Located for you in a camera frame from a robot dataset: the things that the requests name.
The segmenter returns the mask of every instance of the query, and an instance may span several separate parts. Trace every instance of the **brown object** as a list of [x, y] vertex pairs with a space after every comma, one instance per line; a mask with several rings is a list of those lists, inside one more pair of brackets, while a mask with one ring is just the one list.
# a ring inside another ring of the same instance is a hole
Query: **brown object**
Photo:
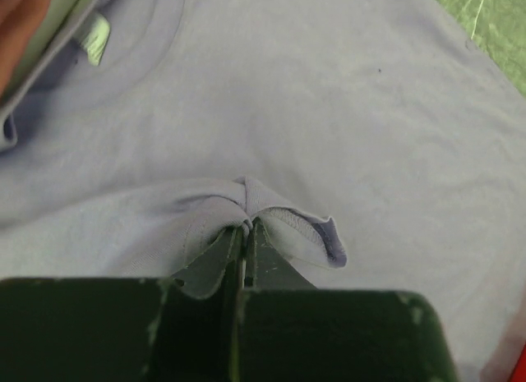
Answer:
[[51, 0], [0, 0], [0, 95]]

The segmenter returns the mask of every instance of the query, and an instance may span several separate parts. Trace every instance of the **clothing label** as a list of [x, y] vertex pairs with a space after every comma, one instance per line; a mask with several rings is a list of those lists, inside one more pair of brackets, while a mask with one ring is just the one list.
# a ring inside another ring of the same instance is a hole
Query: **clothing label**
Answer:
[[111, 26], [106, 18], [95, 12], [75, 33], [74, 40], [88, 54], [88, 61], [98, 66], [108, 44]]

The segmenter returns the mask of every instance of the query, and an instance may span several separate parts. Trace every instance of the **green surface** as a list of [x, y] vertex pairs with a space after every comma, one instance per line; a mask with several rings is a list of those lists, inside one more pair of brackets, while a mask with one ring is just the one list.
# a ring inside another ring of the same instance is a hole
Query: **green surface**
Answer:
[[239, 304], [241, 382], [459, 381], [419, 295], [253, 288]]
[[0, 280], [0, 381], [224, 382], [241, 249], [229, 229], [171, 278]]
[[526, 0], [437, 0], [526, 96]]

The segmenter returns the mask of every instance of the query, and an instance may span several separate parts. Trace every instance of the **fabric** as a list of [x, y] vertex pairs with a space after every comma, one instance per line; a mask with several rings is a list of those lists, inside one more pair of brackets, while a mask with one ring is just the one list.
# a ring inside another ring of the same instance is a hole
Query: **fabric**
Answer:
[[513, 371], [510, 382], [522, 382], [523, 380], [526, 380], [526, 348], [520, 355], [519, 362]]
[[420, 292], [462, 381], [510, 375], [526, 338], [526, 102], [437, 2], [100, 10], [101, 66], [66, 47], [16, 111], [18, 146], [0, 157], [3, 274], [124, 274], [134, 260], [162, 274], [184, 256], [142, 250], [197, 210], [170, 203], [185, 200], [180, 181], [248, 176], [334, 217], [342, 269], [286, 208], [265, 214], [316, 286]]
[[309, 244], [295, 256], [310, 251], [328, 267], [345, 265], [331, 219], [305, 214], [258, 181], [241, 178], [122, 191], [7, 230], [0, 238], [0, 276], [165, 277], [191, 263], [223, 228], [243, 227], [247, 236], [252, 220], [266, 215]]
[[49, 42], [57, 33], [60, 25], [65, 21], [67, 15], [75, 6], [77, 0], [49, 0], [44, 3], [43, 14], [45, 18], [39, 24], [39, 28], [34, 34], [27, 47], [24, 55], [18, 63], [7, 87], [6, 93], [10, 94], [24, 78], [30, 73], [32, 67], [38, 62], [42, 53], [45, 51]]

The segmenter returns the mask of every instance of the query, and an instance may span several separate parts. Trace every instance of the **neckline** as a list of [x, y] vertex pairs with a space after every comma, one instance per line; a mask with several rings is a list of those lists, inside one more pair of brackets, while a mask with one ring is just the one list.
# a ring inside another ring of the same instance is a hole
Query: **neckline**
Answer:
[[169, 51], [178, 32], [184, 2], [185, 0], [155, 0], [144, 34], [125, 57], [104, 72], [96, 72], [86, 79], [59, 82], [51, 88], [37, 84], [24, 97], [22, 104], [16, 109], [16, 115], [38, 116], [42, 107], [49, 106], [53, 107], [54, 115], [93, 108], [137, 84]]

